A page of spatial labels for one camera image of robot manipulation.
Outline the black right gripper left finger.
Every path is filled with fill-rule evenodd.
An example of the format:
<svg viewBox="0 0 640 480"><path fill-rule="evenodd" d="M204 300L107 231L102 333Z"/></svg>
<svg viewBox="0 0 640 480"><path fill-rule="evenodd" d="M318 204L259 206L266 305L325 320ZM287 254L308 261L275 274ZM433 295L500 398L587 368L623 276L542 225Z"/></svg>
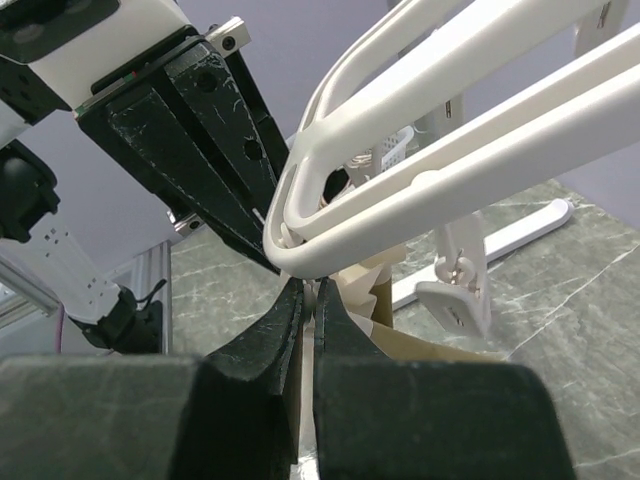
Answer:
<svg viewBox="0 0 640 480"><path fill-rule="evenodd" d="M298 457L304 286L206 356L1 362L5 479L286 479Z"/></svg>

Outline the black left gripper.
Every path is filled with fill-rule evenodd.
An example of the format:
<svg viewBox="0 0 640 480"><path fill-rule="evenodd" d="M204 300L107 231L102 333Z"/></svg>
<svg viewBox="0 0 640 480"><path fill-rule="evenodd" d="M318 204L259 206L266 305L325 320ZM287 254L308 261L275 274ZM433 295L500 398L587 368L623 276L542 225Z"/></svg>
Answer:
<svg viewBox="0 0 640 480"><path fill-rule="evenodd" d="M244 60L182 28L92 87L81 130L175 215L267 270L263 222L287 152Z"/></svg>

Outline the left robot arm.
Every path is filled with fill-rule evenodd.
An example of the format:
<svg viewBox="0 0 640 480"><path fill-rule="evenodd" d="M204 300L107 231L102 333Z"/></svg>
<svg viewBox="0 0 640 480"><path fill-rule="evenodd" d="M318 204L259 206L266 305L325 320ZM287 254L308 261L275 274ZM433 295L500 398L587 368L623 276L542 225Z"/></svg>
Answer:
<svg viewBox="0 0 640 480"><path fill-rule="evenodd" d="M177 228L209 226L266 265L262 229L287 155L233 18L199 32L172 1L7 1L1 6L1 243L97 348L166 348L162 305L101 275L59 211L52 170L20 134L69 111L162 200Z"/></svg>

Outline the olive and cream underwear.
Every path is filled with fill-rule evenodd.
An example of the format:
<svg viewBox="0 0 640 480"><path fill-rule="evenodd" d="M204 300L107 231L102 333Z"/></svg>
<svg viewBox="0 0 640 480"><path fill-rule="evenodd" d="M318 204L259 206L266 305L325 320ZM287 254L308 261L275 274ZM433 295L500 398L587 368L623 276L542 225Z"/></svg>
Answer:
<svg viewBox="0 0 640 480"><path fill-rule="evenodd" d="M358 326L370 345L394 360L471 360L496 361L496 353L475 353L420 339L394 328L391 266L404 260L400 256L375 266L355 264L329 277L338 289L338 303ZM313 340L318 312L303 329L301 423L298 457L291 467L291 479L317 479L317 446L313 420Z"/></svg>

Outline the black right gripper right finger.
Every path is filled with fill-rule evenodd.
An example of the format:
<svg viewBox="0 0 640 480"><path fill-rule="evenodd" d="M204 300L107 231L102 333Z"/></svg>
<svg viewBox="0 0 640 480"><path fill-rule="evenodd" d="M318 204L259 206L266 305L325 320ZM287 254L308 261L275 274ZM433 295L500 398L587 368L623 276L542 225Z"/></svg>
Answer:
<svg viewBox="0 0 640 480"><path fill-rule="evenodd" d="M323 479L571 479L551 396L530 368L387 356L321 282L313 416Z"/></svg>

